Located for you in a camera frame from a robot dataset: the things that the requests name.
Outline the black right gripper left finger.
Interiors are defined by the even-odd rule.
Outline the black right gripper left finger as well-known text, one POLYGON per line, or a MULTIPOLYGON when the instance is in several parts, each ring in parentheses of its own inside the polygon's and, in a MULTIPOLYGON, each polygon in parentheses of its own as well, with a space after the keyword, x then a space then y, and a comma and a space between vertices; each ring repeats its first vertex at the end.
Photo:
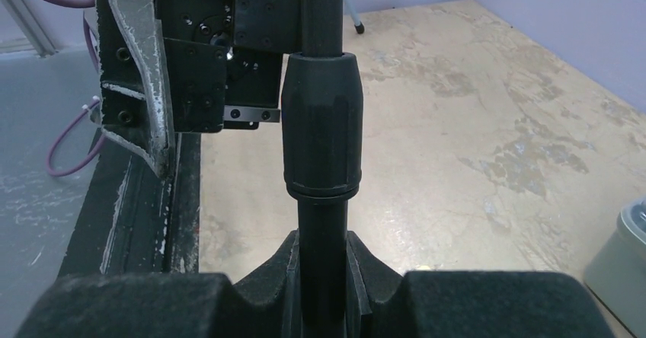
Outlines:
POLYGON ((40 297, 18 337, 279 337, 291 231, 274 255, 233 284, 222 273, 68 276, 40 297))

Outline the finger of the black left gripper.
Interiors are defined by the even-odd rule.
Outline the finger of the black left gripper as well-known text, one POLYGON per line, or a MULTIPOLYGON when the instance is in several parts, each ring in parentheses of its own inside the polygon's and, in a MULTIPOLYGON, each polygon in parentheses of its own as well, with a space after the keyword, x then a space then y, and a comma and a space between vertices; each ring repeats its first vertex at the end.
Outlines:
POLYGON ((175 140, 155 0, 96 0, 96 12, 102 133, 166 178, 175 140))

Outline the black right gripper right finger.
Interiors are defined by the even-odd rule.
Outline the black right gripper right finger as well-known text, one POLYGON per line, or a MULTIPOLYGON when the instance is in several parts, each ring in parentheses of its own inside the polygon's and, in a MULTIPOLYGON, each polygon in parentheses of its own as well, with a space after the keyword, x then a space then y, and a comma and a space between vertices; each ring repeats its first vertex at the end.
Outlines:
POLYGON ((356 233, 365 337, 611 337, 590 293, 573 277, 531 271, 419 271, 404 275, 356 233))

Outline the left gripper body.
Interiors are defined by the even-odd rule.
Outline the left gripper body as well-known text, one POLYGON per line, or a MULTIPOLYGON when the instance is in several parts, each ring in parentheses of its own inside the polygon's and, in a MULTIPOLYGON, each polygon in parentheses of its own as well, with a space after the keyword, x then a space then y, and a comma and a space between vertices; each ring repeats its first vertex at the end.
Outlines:
POLYGON ((283 57, 301 49, 300 0, 155 0, 174 130, 280 121, 283 57))

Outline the black round-base clamp stand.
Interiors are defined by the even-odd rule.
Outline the black round-base clamp stand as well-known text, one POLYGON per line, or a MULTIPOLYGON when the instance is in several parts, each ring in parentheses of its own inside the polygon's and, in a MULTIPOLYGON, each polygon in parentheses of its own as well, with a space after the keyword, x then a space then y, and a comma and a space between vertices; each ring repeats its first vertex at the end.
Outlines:
POLYGON ((282 94, 286 188, 298 203, 302 335, 343 337, 348 202, 362 171, 363 89, 343 50, 344 0, 302 0, 282 94))

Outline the light blue music stand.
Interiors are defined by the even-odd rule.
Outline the light blue music stand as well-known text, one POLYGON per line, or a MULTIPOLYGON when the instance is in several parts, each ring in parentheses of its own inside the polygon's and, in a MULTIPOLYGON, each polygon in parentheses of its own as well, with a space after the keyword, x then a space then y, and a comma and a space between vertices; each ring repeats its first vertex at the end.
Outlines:
POLYGON ((363 22, 360 20, 360 16, 355 9, 353 3, 351 0, 344 0, 345 8, 347 10, 347 13, 350 15, 350 18, 353 21, 353 26, 355 28, 355 31, 357 34, 364 34, 365 32, 365 27, 363 25, 363 22))

